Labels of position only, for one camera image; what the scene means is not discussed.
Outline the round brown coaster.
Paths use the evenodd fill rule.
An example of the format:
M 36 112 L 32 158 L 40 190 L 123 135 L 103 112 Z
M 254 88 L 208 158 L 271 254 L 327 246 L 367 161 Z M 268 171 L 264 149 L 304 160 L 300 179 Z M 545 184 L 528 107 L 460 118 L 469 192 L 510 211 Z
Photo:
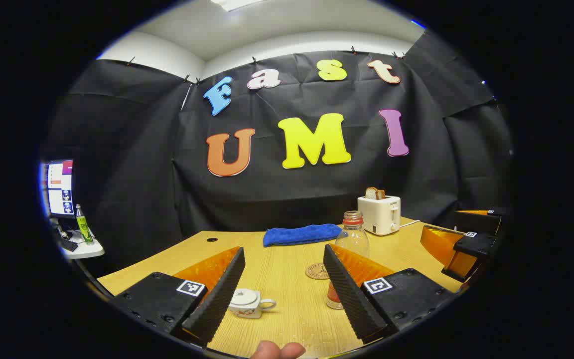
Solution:
M 305 269 L 305 275 L 310 279 L 327 280 L 329 279 L 328 272 L 323 263 L 311 264 Z

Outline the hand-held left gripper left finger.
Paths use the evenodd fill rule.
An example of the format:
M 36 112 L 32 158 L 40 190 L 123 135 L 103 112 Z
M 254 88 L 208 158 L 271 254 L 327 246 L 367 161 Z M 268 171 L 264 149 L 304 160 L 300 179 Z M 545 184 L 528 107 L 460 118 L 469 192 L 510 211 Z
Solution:
M 228 311 L 245 268 L 232 247 L 175 275 L 155 271 L 113 297 L 113 305 L 151 329 L 205 346 Z

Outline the black backdrop cloth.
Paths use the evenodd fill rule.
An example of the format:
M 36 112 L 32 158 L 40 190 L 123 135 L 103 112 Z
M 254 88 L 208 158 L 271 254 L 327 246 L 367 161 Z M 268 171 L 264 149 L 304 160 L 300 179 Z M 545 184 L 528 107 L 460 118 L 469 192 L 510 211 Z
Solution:
M 105 249 L 96 276 L 203 230 L 339 223 L 368 186 L 453 227 L 455 210 L 510 206 L 514 154 L 488 86 L 431 34 L 402 58 L 281 55 L 197 85 L 97 60 L 41 147 L 74 162 L 74 200 Z

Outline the green drink bottle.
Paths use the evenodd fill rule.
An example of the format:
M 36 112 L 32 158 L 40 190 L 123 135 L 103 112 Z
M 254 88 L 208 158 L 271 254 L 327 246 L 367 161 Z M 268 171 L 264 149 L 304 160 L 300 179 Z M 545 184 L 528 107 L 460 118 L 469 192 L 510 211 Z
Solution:
M 78 227 L 79 227 L 79 230 L 80 230 L 80 234 L 81 234 L 81 236 L 82 236 L 84 242 L 85 242 L 87 245 L 93 245 L 93 244 L 94 244 L 94 239 L 93 239 L 93 236 L 92 236 L 92 234 L 91 234 L 91 232 L 90 232 L 89 225 L 88 225 L 88 223 L 87 223 L 87 219 L 86 219 L 86 216 L 84 215 L 84 212 L 83 212 L 83 210 L 82 210 L 81 205 L 80 205 L 80 204 L 76 204 L 76 205 L 75 205 L 75 210 L 76 210 L 76 211 L 75 211 L 75 218 L 76 218 L 76 221 L 77 221 L 77 223 L 78 223 Z

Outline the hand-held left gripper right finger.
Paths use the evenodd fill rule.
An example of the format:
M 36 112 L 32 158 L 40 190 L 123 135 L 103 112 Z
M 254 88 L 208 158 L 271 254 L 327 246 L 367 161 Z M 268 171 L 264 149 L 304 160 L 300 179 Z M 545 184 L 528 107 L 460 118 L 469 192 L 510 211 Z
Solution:
M 414 268 L 391 271 L 333 244 L 325 246 L 323 264 L 355 335 L 365 344 L 419 325 L 457 297 Z

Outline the white teacup lid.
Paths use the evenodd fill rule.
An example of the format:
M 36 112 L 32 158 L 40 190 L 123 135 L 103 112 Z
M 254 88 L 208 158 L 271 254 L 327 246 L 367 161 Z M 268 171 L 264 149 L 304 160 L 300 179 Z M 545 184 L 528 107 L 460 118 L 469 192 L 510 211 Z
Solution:
M 235 289 L 230 306 L 232 307 L 249 307 L 250 305 L 255 307 L 256 302 L 259 300 L 259 294 L 255 290 L 237 288 Z

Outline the computer monitor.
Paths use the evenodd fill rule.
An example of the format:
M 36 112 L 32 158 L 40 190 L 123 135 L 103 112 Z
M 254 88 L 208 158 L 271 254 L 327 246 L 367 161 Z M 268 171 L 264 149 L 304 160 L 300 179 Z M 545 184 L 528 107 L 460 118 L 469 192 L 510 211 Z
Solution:
M 43 212 L 48 217 L 74 218 L 72 159 L 41 162 L 39 164 L 39 190 Z

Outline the white side table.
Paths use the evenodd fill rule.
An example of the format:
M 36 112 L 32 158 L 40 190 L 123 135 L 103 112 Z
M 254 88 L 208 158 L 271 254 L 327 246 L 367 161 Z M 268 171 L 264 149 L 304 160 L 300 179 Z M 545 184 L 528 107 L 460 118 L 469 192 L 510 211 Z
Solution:
M 66 230 L 65 232 L 62 231 L 63 233 L 68 236 L 71 243 L 77 244 L 77 248 L 74 248 L 73 251 L 61 247 L 61 252 L 67 259 L 86 259 L 105 254 L 102 244 L 97 239 L 93 238 L 92 244 L 88 244 L 79 230 Z

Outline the white toaster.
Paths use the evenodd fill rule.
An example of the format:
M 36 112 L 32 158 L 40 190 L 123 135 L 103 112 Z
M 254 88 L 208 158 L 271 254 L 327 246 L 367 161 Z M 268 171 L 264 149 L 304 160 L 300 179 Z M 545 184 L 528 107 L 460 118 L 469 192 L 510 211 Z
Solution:
M 386 195 L 383 199 L 357 198 L 357 210 L 362 212 L 364 230 L 384 236 L 401 227 L 401 198 Z

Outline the blue towel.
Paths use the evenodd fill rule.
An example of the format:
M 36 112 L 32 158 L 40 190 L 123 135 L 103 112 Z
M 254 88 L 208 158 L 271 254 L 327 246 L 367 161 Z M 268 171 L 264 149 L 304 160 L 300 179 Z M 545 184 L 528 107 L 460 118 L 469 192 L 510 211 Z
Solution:
M 265 232 L 263 246 L 267 248 L 319 243 L 336 239 L 340 232 L 341 227 L 332 223 L 291 229 L 272 228 Z

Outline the white ceramic teacup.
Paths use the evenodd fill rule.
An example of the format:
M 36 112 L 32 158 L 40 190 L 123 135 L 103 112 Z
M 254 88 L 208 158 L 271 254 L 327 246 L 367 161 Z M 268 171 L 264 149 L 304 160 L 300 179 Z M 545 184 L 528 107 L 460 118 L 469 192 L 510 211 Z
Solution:
M 259 300 L 256 302 L 256 306 L 249 306 L 249 307 L 232 307 L 229 305 L 228 310 L 237 317 L 240 318 L 248 318 L 248 319 L 257 319 L 261 318 L 262 314 L 265 311 L 271 311 L 271 309 L 275 308 L 277 302 L 273 299 L 263 299 L 261 296 L 260 291 L 257 291 L 259 294 Z

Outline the clear plastic water bottle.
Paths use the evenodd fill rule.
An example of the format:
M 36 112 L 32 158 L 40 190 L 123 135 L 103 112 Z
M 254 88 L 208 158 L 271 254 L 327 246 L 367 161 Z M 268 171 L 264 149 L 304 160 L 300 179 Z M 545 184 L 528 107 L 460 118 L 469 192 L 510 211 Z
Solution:
M 335 245 L 347 248 L 363 257 L 369 257 L 370 245 L 368 236 L 363 228 L 363 213 L 358 210 L 347 211 L 342 219 L 343 228 L 336 238 Z M 342 310 L 343 306 L 333 287 L 329 282 L 326 293 L 326 305 L 331 309 Z

